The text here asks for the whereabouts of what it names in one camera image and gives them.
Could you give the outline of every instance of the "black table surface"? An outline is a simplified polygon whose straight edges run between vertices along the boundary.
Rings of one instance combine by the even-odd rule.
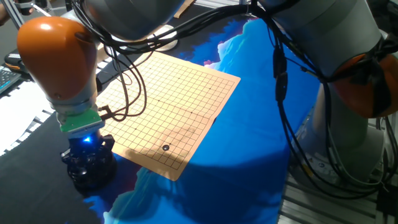
[[[192,6],[180,19],[169,24],[176,26],[207,10]],[[179,41],[176,49],[165,52],[178,56],[205,39],[209,32],[222,32],[231,19],[225,19],[192,37]],[[131,55],[135,60],[140,55]],[[99,78],[106,80],[115,73],[111,64]],[[83,200],[67,176],[60,153],[68,149],[68,139],[61,133],[55,114],[46,120],[30,137],[11,152],[0,157],[0,223],[101,223],[90,204]]]

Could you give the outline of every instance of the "cable bundle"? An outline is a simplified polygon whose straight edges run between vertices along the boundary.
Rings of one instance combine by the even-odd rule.
[[[172,29],[168,32],[165,32],[161,35],[154,36],[153,38],[138,41],[138,42],[120,42],[120,41],[114,40],[112,38],[111,34],[106,32],[102,27],[95,24],[86,15],[86,13],[83,9],[83,3],[84,3],[84,0],[74,0],[72,2],[73,10],[75,11],[77,17],[82,21],[84,26],[93,34],[93,36],[104,44],[106,53],[113,59],[113,66],[114,66],[115,70],[118,72],[117,74],[115,74],[115,76],[119,76],[120,81],[123,84],[124,96],[126,99],[125,107],[118,109],[116,111],[111,111],[108,106],[104,106],[104,107],[100,108],[100,110],[107,111],[107,114],[102,116],[103,119],[113,118],[116,121],[123,121],[128,116],[139,116],[140,114],[142,114],[144,112],[144,110],[146,108],[147,93],[146,93],[146,87],[145,87],[144,80],[143,80],[142,75],[140,74],[139,70],[137,69],[138,65],[134,65],[133,62],[130,61],[130,59],[127,57],[127,55],[143,54],[143,53],[151,52],[151,54],[149,54],[149,56],[145,59],[145,60],[147,60],[152,55],[153,51],[171,43],[174,40],[181,39],[181,38],[196,34],[197,32],[199,32],[202,29],[204,29],[205,27],[207,27],[208,25],[210,25],[216,21],[219,21],[221,19],[227,18],[229,16],[238,15],[238,14],[246,14],[246,13],[250,12],[254,16],[257,16],[258,18],[262,19],[267,24],[268,28],[271,29],[271,31],[273,31],[274,43],[272,43],[272,44],[275,48],[275,50],[274,50],[274,78],[276,79],[275,95],[276,95],[276,100],[277,100],[278,107],[279,107],[280,118],[282,120],[284,133],[285,133],[287,142],[289,144],[290,150],[292,151],[292,154],[294,155],[294,157],[300,164],[300,168],[302,169],[303,173],[307,176],[308,180],[314,185],[314,187],[317,188],[319,191],[323,192],[324,194],[329,195],[334,198],[357,199],[357,198],[366,197],[368,195],[373,194],[374,192],[377,192],[381,187],[384,186],[384,183],[387,183],[388,181],[390,181],[392,176],[395,174],[395,172],[398,168],[398,144],[394,137],[394,133],[392,131],[392,128],[391,128],[388,118],[385,118],[386,129],[387,129],[387,133],[388,133],[388,136],[389,136],[390,142],[392,144],[392,148],[393,148],[394,163],[392,165],[392,169],[389,170],[387,155],[384,154],[384,156],[383,156],[384,172],[383,172],[381,179],[378,182],[364,183],[359,180],[356,180],[355,178],[353,178],[352,176],[350,176],[347,173],[347,171],[345,170],[344,167],[339,166],[339,164],[332,159],[330,150],[334,149],[334,151],[333,151],[334,154],[336,154],[337,151],[335,149],[333,138],[330,133],[331,98],[330,98],[330,90],[329,90],[329,86],[328,86],[329,80],[322,75],[321,71],[319,71],[319,69],[316,66],[314,66],[314,64],[311,61],[309,61],[309,59],[306,57],[304,52],[302,50],[300,50],[300,48],[297,45],[295,45],[289,38],[287,38],[279,30],[279,28],[277,27],[275,22],[272,20],[271,15],[269,13],[267,13],[265,10],[261,9],[257,5],[257,1],[251,1],[251,5],[225,6],[225,7],[221,7],[221,8],[217,8],[217,9],[208,11],[202,15],[199,15],[193,19],[190,19],[187,22],[184,22],[183,24],[175,27],[174,29]],[[175,31],[177,31],[176,36],[169,38],[169,39],[162,39],[166,35],[169,35]],[[286,58],[284,55],[283,45],[286,45],[310,69],[307,69],[306,67],[300,65],[299,63],[297,63],[289,58]],[[129,63],[132,65],[135,72],[133,71],[132,68],[129,67],[129,65],[126,65],[124,62],[122,62],[118,59],[118,57],[116,56],[117,52],[119,52],[121,55],[123,55],[129,61]],[[337,186],[337,185],[323,179],[322,177],[320,177],[317,174],[317,172],[311,167],[311,164],[309,163],[303,149],[301,148],[301,146],[295,136],[294,130],[290,126],[290,123],[287,119],[284,105],[283,105],[283,100],[285,99],[285,96],[287,93],[287,73],[286,73],[287,60],[290,60],[293,63],[296,63],[298,66],[300,66],[302,71],[307,72],[313,76],[316,76],[323,84],[323,87],[325,90],[325,102],[326,102],[325,149],[326,149],[326,153],[328,155],[329,163],[332,166],[333,170],[336,172],[336,174],[343,181],[345,181],[347,184],[350,184],[354,187],[357,187],[360,189],[366,189],[366,191],[350,190],[350,189],[346,189],[346,188]],[[124,77],[123,77],[123,73],[127,70],[129,70],[134,75],[134,78],[137,80],[138,85],[139,85],[139,93],[132,101],[129,101],[126,83],[125,83]],[[110,82],[115,76],[112,76],[106,82]],[[143,107],[142,111],[137,114],[129,114],[129,107],[139,99],[142,92],[144,92],[144,107]],[[322,181],[323,183],[325,183],[331,187],[342,190],[349,194],[353,194],[353,196],[346,197],[346,196],[340,196],[340,195],[333,195],[333,194],[327,192],[326,190],[322,189],[321,187],[319,187],[317,185],[317,183],[312,179],[312,177],[310,177],[307,174],[307,172],[305,171],[305,168],[302,165],[300,157],[297,154],[297,152],[295,151],[295,149],[292,145],[292,142],[290,141],[290,138],[293,139],[293,142],[297,146],[297,149],[298,149],[302,159],[305,161],[305,164],[308,166],[308,168],[312,171],[312,173],[315,175],[315,177],[317,179],[319,179],[320,181]]]
[[[322,193],[334,197],[334,198],[339,198],[339,199],[358,199],[358,198],[363,198],[367,197],[368,195],[371,195],[381,188],[384,187],[385,183],[388,183],[394,174],[396,173],[398,169],[398,144],[394,136],[394,132],[391,128],[391,124],[389,122],[388,117],[385,118],[386,120],[386,130],[387,134],[389,136],[389,140],[392,144],[392,155],[394,158],[394,163],[392,165],[392,169],[388,169],[388,158],[387,154],[384,153],[383,155],[383,175],[379,181],[376,183],[367,183],[367,182],[362,182],[360,180],[355,179],[352,177],[344,168],[344,165],[340,161],[340,157],[338,156],[338,152],[336,150],[336,146],[333,142],[333,138],[331,136],[331,131],[330,131],[330,123],[331,123],[331,95],[330,95],[330,89],[328,86],[329,82],[332,82],[332,80],[327,79],[324,77],[317,69],[317,67],[314,66],[306,57],[306,55],[303,53],[302,50],[298,46],[296,46],[289,38],[287,38],[277,27],[275,22],[272,20],[270,15],[261,9],[260,7],[254,8],[252,11],[253,15],[261,18],[267,25],[268,28],[271,29],[274,33],[274,42],[272,43],[271,40],[271,35],[269,35],[270,41],[273,44],[275,50],[274,50],[274,78],[276,79],[276,89],[275,89],[275,95],[276,95],[276,100],[277,104],[279,107],[279,114],[280,118],[282,120],[282,125],[284,128],[284,133],[287,139],[287,142],[289,144],[290,150],[294,157],[296,158],[297,162],[300,164],[299,167],[301,168],[302,172],[306,175],[307,179],[312,183],[312,185],[321,191]],[[284,48],[283,45],[286,45],[302,62],[306,64],[307,67],[310,69],[307,69],[306,67],[300,65],[299,63],[286,58],[284,55]],[[290,123],[287,119],[284,105],[283,105],[283,100],[285,99],[286,93],[287,93],[287,60],[292,61],[293,63],[297,64],[300,66],[301,70],[304,72],[307,72],[315,77],[317,77],[322,85],[323,89],[325,91],[325,149],[326,153],[328,156],[328,162],[331,165],[332,169],[335,171],[335,173],[338,175],[338,177],[344,181],[344,183],[348,184],[349,186],[356,187],[359,189],[363,189],[363,191],[358,191],[358,190],[351,190],[347,188],[343,188],[340,186],[337,186],[324,178],[320,177],[318,173],[313,169],[311,166],[310,162],[308,161],[304,150],[301,148],[299,141],[297,140],[294,130],[290,126]],[[293,142],[295,143],[298,152],[300,153],[301,158],[304,160],[305,165],[310,169],[310,171],[314,174],[314,176],[323,182],[324,184],[336,188],[338,190],[341,190],[343,192],[349,193],[350,196],[340,196],[340,195],[334,195],[326,191],[325,189],[322,189],[313,179],[307,174],[307,171],[305,170],[299,154],[297,154],[296,150],[293,147],[293,144],[290,139],[293,139]],[[335,155],[335,158],[338,160],[338,162],[335,162],[332,159],[331,152],[332,151]]]
[[[154,36],[153,38],[146,39],[146,40],[141,40],[137,42],[121,42],[114,40],[112,38],[112,35],[104,30],[101,26],[98,26],[95,24],[86,14],[84,7],[84,0],[74,0],[72,2],[72,8],[76,13],[76,16],[81,20],[83,25],[91,32],[91,34],[98,39],[101,43],[104,44],[104,49],[106,54],[113,59],[113,66],[115,70],[117,71],[117,74],[113,75],[110,79],[108,79],[106,82],[102,83],[105,84],[107,82],[110,82],[114,77],[118,76],[120,78],[120,81],[123,86],[123,91],[124,91],[124,97],[126,100],[126,105],[125,107],[118,109],[116,111],[111,111],[108,106],[104,106],[102,108],[99,108],[99,110],[106,110],[107,114],[103,115],[103,119],[109,119],[113,118],[116,121],[124,121],[127,117],[129,116],[139,116],[141,115],[147,105],[147,93],[146,93],[146,86],[144,83],[144,79],[142,78],[142,75],[140,74],[137,66],[134,65],[134,63],[127,57],[128,55],[131,54],[143,54],[147,52],[151,52],[149,56],[143,61],[145,62],[153,53],[153,51],[184,37],[188,37],[190,35],[196,34],[197,32],[201,31],[203,28],[209,26],[210,24],[222,20],[224,18],[227,18],[229,16],[233,15],[238,15],[238,14],[244,14],[248,12],[249,6],[225,6],[221,7],[218,9],[214,9],[212,11],[206,12],[202,15],[196,16],[193,19],[190,19],[187,22],[184,22],[183,24],[175,27],[172,30],[169,30],[161,35]],[[162,39],[163,37],[177,31],[177,35],[168,38],[168,39]],[[134,72],[128,65],[126,65],[124,62],[120,61],[117,57],[117,53],[119,52],[121,55],[123,55],[127,61],[132,65],[133,69],[136,71]],[[139,93],[137,97],[135,97],[131,102],[129,102],[129,97],[127,93],[127,88],[126,88],[126,82],[124,81],[124,72],[129,70],[133,75],[134,78],[137,80],[137,83],[139,85]],[[129,107],[135,103],[139,97],[141,96],[142,92],[144,92],[144,107],[142,111],[138,114],[129,114]]]

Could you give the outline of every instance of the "blue led light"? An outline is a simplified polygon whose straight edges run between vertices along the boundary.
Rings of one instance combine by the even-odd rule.
[[[91,142],[91,138],[90,138],[90,137],[87,137],[87,138],[85,138],[85,139],[83,140],[83,142]]]

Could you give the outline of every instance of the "grid lines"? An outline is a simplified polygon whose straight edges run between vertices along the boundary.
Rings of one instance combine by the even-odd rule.
[[[239,78],[224,73],[214,75],[210,73],[213,70],[160,53],[154,53],[138,69],[147,88],[145,112],[120,123],[108,120],[101,133],[112,134],[118,144],[156,163],[173,170],[183,169]],[[134,99],[139,92],[137,81],[127,89],[129,99]],[[112,111],[124,106],[119,81],[113,81],[105,92],[98,97],[99,106],[109,105]],[[143,106],[141,96],[129,108],[129,113],[138,113]],[[163,150],[164,145],[168,145],[169,150]]]

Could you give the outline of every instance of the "blue fabric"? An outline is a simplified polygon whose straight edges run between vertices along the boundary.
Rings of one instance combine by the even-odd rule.
[[[249,21],[242,35],[218,48],[221,62],[210,66],[241,81],[188,166],[176,182],[141,168],[135,189],[119,195],[103,213],[105,223],[276,222],[289,148],[275,101],[267,27]],[[289,50],[286,55],[295,59]],[[315,102],[319,82],[292,63],[288,68],[285,110],[297,130]],[[119,170],[132,164],[118,161]]]

